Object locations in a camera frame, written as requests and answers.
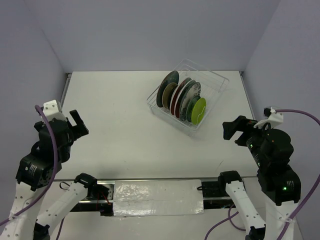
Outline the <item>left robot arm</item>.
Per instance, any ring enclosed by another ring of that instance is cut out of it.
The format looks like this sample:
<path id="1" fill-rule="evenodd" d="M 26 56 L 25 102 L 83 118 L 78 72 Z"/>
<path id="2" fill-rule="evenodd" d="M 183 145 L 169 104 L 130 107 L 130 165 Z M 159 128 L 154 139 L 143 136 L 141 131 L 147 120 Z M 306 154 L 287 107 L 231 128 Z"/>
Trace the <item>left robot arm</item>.
<path id="1" fill-rule="evenodd" d="M 79 201 L 98 194 L 97 179 L 81 173 L 55 203 L 40 212 L 62 163 L 70 158 L 71 146 L 89 131 L 76 110 L 70 111 L 76 123 L 72 125 L 60 110 L 35 109 L 42 117 L 34 125 L 39 140 L 19 163 L 14 202 L 9 217 L 0 223 L 4 227 L 2 240 L 49 240 Z"/>

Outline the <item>blue floral white plate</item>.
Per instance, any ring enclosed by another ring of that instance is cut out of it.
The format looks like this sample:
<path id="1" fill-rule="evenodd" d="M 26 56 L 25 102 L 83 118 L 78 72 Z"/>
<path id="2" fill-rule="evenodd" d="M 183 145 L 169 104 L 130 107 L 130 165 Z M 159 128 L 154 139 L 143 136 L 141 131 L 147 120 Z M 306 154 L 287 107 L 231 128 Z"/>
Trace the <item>blue floral white plate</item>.
<path id="1" fill-rule="evenodd" d="M 181 121 L 185 121 L 187 119 L 187 107 L 188 107 L 189 101 L 194 96 L 200 95 L 200 93 L 201 93 L 201 83 L 195 82 L 191 86 L 191 88 L 187 91 L 187 94 L 183 99 L 182 106 L 180 109 L 180 117 L 179 117 Z"/>

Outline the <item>blue patterned dark-rimmed plate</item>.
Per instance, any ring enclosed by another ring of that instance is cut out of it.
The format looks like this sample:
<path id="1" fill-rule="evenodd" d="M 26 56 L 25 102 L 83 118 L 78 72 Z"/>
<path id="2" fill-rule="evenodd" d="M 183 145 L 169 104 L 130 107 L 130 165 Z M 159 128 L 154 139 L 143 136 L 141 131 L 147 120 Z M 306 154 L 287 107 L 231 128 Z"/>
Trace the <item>blue patterned dark-rimmed plate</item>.
<path id="1" fill-rule="evenodd" d="M 189 123 L 192 122 L 192 111 L 193 108 L 195 106 L 195 104 L 197 103 L 197 101 L 200 99 L 201 97 L 199 95 L 194 96 L 190 101 L 189 104 L 187 106 L 187 110 L 186 110 L 186 119 Z"/>

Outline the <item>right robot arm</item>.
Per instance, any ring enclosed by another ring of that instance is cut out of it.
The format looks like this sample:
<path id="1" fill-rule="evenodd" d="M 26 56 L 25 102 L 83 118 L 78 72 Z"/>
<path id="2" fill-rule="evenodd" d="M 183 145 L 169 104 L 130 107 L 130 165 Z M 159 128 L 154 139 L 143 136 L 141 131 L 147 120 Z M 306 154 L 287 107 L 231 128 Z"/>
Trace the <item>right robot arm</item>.
<path id="1" fill-rule="evenodd" d="M 301 199 L 301 181 L 290 167 L 294 152 L 290 136 L 277 129 L 284 121 L 280 113 L 271 113 L 264 120 L 256 121 L 238 116 L 234 121 L 222 124 L 224 140 L 230 140 L 236 132 L 238 146 L 248 148 L 258 170 L 257 178 L 265 197 L 265 219 L 256 211 L 245 190 L 240 174 L 221 172 L 217 190 L 230 196 L 245 226 L 247 240 L 275 240 Z"/>

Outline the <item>teal glazed brown-rimmed plate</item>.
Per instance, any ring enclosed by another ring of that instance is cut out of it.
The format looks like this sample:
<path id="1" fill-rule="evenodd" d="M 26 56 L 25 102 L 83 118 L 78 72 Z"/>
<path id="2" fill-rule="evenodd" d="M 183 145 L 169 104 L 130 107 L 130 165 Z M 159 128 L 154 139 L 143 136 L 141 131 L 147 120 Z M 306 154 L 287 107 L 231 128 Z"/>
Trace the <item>teal glazed brown-rimmed plate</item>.
<path id="1" fill-rule="evenodd" d="M 179 82 L 179 73 L 176 70 L 171 71 L 161 82 L 161 84 L 159 85 L 158 88 L 158 92 L 156 95 L 156 104 L 158 107 L 162 108 L 163 107 L 163 103 L 162 103 L 162 97 L 163 97 L 163 93 L 165 88 L 171 84 L 171 83 L 178 83 Z"/>

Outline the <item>red plate with teal flower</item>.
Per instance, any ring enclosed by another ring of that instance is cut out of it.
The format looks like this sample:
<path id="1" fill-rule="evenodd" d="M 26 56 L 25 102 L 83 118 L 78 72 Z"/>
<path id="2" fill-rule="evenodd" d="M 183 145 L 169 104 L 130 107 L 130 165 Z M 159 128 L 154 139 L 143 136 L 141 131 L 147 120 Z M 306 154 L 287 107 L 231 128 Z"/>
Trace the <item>red plate with teal flower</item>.
<path id="1" fill-rule="evenodd" d="M 174 90 L 173 94 L 172 94 L 172 98 L 170 101 L 170 113 L 174 116 L 175 115 L 175 106 L 176 103 L 178 101 L 178 97 L 181 94 L 181 91 L 184 89 L 184 87 L 191 81 L 192 79 L 190 77 L 187 77 L 186 79 L 184 79 L 179 85 L 178 87 Z"/>

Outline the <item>lime green plate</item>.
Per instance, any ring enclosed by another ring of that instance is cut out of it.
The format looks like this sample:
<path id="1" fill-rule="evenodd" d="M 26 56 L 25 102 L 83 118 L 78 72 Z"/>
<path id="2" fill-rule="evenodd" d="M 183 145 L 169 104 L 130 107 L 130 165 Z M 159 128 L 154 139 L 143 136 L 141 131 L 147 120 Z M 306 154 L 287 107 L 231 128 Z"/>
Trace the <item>lime green plate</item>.
<path id="1" fill-rule="evenodd" d="M 191 123 L 193 125 L 198 125 L 202 121 L 206 112 L 206 107 L 207 101 L 204 97 L 197 100 L 191 113 Z"/>

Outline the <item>white plate with red back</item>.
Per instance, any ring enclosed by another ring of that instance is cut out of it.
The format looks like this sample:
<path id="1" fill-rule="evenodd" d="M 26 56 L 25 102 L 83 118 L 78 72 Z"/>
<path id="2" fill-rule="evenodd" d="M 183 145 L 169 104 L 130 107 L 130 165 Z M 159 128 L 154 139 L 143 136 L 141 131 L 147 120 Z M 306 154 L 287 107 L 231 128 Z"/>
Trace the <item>white plate with red back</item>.
<path id="1" fill-rule="evenodd" d="M 182 107 L 182 103 L 183 103 L 183 100 L 188 92 L 188 90 L 191 88 L 191 86 L 193 84 L 195 84 L 196 81 L 194 79 L 192 79 L 184 88 L 183 90 L 181 91 L 178 99 L 177 99 L 177 102 L 176 102 L 176 105 L 175 105 L 175 113 L 174 113 L 174 116 L 179 119 L 180 118 L 180 110 L 181 110 L 181 107 Z"/>

